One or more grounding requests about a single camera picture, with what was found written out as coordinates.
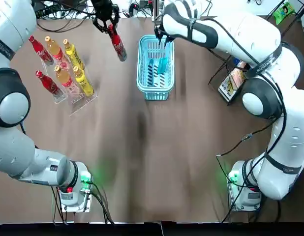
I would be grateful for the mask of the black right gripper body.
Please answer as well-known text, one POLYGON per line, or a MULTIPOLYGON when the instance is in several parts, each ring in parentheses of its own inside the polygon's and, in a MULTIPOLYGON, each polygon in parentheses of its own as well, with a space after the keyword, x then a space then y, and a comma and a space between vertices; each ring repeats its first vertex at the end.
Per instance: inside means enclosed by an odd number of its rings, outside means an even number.
POLYGON ((170 37, 170 35, 165 31, 165 29, 164 29, 162 23, 157 24, 157 23, 155 22, 155 25, 154 25, 154 33, 155 33, 156 31, 161 31, 161 32, 163 32, 163 34, 164 34, 165 37, 167 37, 167 36, 170 37))

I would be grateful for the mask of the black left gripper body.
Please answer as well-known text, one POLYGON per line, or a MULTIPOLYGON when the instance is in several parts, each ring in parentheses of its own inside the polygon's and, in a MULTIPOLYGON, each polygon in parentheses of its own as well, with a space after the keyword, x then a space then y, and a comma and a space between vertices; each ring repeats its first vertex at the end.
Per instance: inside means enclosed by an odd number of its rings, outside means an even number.
POLYGON ((91 0, 95 10, 96 18, 100 20, 109 20, 113 12, 113 4, 111 0, 91 0))

